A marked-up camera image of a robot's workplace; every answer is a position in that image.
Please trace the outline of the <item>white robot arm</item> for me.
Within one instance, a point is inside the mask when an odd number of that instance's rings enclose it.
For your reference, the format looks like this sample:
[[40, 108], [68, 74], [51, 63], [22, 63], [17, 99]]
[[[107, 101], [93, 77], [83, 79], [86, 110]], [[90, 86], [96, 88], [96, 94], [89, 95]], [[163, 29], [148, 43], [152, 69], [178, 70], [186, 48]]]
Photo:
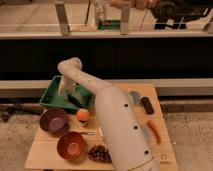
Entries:
[[160, 171], [133, 112], [133, 99], [121, 88], [81, 70], [73, 57], [61, 61], [59, 90], [78, 83], [95, 95], [94, 107], [115, 171]]

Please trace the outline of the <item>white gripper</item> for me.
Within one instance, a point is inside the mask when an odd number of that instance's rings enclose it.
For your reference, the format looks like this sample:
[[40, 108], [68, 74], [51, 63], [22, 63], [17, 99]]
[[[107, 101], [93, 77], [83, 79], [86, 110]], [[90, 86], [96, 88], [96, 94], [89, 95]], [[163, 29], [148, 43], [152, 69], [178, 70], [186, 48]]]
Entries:
[[69, 93], [74, 93], [76, 89], [76, 82], [68, 79], [66, 77], [62, 77], [59, 82], [58, 94], [61, 95], [65, 91]]

